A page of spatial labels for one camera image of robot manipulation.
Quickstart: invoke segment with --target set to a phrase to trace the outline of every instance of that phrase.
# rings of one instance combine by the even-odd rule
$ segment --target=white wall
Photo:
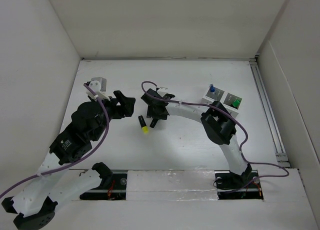
[[[81,57],[254,57],[284,0],[50,0]]]
[[[293,167],[320,226],[320,0],[289,0],[258,59]]]
[[[48,0],[0,0],[0,192],[42,162],[79,61]],[[13,217],[0,208],[0,229]]]

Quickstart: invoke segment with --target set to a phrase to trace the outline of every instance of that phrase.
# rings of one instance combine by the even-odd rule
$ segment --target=yellow marker cap
[[[147,127],[147,126],[142,127],[142,132],[143,132],[144,134],[149,133],[148,127]]]

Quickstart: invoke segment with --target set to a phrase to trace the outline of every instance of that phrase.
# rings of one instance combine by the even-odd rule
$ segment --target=blue marker cap
[[[211,84],[211,85],[210,85],[210,92],[211,92],[211,93],[214,93],[215,91],[216,91],[216,89],[214,88],[214,85]]]

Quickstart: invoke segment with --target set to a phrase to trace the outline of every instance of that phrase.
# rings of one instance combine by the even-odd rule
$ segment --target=white enclosure
[[[112,169],[135,170],[128,199],[74,201],[44,230],[317,229],[319,6],[320,0],[0,0],[0,192],[35,173],[59,130],[87,100],[82,84],[100,75],[109,80],[108,94],[119,89],[137,99],[136,112],[112,120],[102,148],[78,167],[104,161]],[[258,50],[260,92],[258,66],[253,76],[249,64]],[[190,59],[126,60],[137,57]],[[228,60],[197,59],[202,57]],[[177,117],[142,135],[137,116],[146,114],[139,99],[146,79],[194,102],[212,82],[241,95],[237,119],[249,131],[244,153],[277,163],[282,140],[294,168],[290,176],[262,181],[263,201],[217,201],[208,179],[228,165],[199,123]],[[264,87],[278,143],[262,106]],[[237,135],[243,139],[240,130]],[[142,169],[174,169],[170,174],[183,177],[173,184],[159,175],[166,171],[137,171]],[[63,181],[77,175],[69,171]],[[0,208],[0,229],[15,230],[14,218]]]

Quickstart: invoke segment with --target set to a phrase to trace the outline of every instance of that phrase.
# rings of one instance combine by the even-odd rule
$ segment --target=robotic arm
[[[107,81],[93,78],[87,86],[93,90],[106,109],[109,121],[133,115],[135,98],[125,97],[121,91],[114,91],[115,98],[105,96]],[[109,184],[112,171],[97,163],[91,170],[73,182],[54,188],[68,170],[67,164],[77,163],[92,149],[91,141],[97,141],[107,126],[107,119],[100,104],[87,92],[90,102],[81,104],[71,115],[72,122],[61,132],[50,146],[45,160],[38,169],[38,176],[19,194],[6,198],[2,206],[8,213],[18,214],[14,224],[20,230],[37,230],[47,225],[55,212],[80,194],[98,187],[102,182]],[[48,173],[67,166],[64,170]]]
[[[220,146],[230,169],[230,173],[219,185],[220,189],[238,189],[250,180],[252,168],[241,156],[235,123],[232,120],[208,107],[163,102],[152,98],[152,96],[163,100],[170,100],[175,97],[172,94],[162,92],[161,89],[157,89],[157,91],[149,89],[147,94],[141,97],[148,105],[147,117],[153,118],[150,125],[152,128],[157,124],[158,120],[166,120],[169,115],[181,116],[201,123],[208,138]],[[214,101],[211,105],[227,112],[218,101]]]

